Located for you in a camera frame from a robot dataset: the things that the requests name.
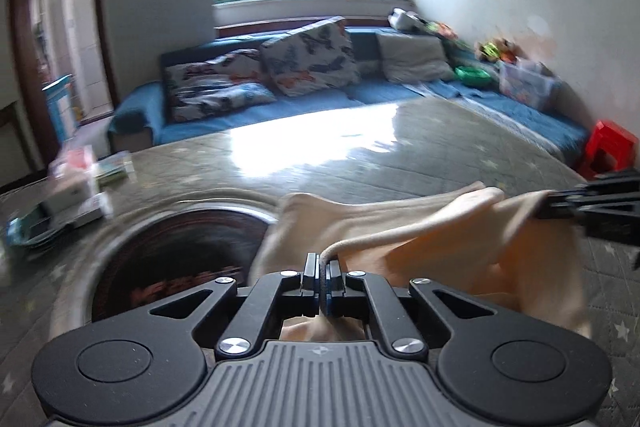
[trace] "metal screw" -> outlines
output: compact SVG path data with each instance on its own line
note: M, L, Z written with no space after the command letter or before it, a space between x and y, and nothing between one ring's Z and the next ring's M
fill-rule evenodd
M398 339L391 346L398 353L417 353L424 349L423 341L418 339Z
M224 351L230 355L240 355L248 351L251 343L248 340L239 337L231 337L220 341L220 351Z

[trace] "floral pillow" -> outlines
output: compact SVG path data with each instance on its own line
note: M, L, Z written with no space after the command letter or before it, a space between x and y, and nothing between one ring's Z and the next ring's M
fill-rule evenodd
M241 107L275 101L275 95L262 84L234 84L223 75L194 77L169 97L172 117L177 122L223 116Z
M264 80L260 51L235 50L226 55L207 60L178 64L165 69L169 91L182 86L185 81L200 76L223 74L233 84L243 82L261 82Z
M345 19L320 21L262 45L262 58L276 86L299 96L360 81Z

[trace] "blue sofa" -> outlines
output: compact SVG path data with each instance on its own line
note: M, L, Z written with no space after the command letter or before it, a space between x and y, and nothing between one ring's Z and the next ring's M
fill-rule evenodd
M419 98L420 95L398 84L386 81L380 67L380 49L376 34L393 32L390 28L347 28L353 51L363 74L359 84L342 89L325 89L302 96L289 97L273 89L277 101L256 105L226 116L175 123L168 116L162 81L150 82L135 89L114 113L108 130L113 152L137 151L218 131L276 118L285 118L328 109L360 107L373 103ZM242 48L260 45L281 32L270 32L217 41L167 53L160 57L161 71L187 62L203 62Z

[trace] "throw pillow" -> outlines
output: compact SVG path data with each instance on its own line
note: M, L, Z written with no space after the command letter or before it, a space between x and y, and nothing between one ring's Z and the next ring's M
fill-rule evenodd
M345 19L320 21L262 45L262 58L284 94L299 96L360 81Z
M233 84L223 75L194 77L174 89L169 98L177 122L222 116L241 107L275 101L275 95L262 84Z
M213 60L207 60L218 74L228 74L235 84L261 82L264 79L260 50L235 50Z
M207 60L178 64L165 69L169 91L180 87L185 80L196 76L224 74L234 84L261 82L264 79L260 51L235 50L226 55Z
M378 42L382 70L389 82L411 84L454 78L442 42L437 37L379 33Z

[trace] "star pattern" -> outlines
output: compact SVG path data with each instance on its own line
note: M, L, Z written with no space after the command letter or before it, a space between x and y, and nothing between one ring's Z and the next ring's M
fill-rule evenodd
M14 383L11 373L7 373L2 381L2 394L9 394L14 388Z
M194 174L193 176L187 176L185 179L182 180L182 183L199 182L201 179L202 179L202 176L198 176L197 174Z
M613 394L618 391L618 388L616 387L616 379L614 378L613 380L611 380L611 385L609 386L609 391L607 392L607 394L609 394L609 398L613 398Z
M620 324L614 324L614 326L616 327L616 331L618 332L618 338L625 339L625 342L628 342L628 335L630 330L625 326L625 321L620 321Z
M51 278L54 281L60 279L65 273L65 267L66 264L59 264L58 266L56 266L50 273Z
M638 253L640 253L640 251L637 248L625 248L625 253L626 256L628 257L629 261L634 261L636 259L636 256L638 255Z

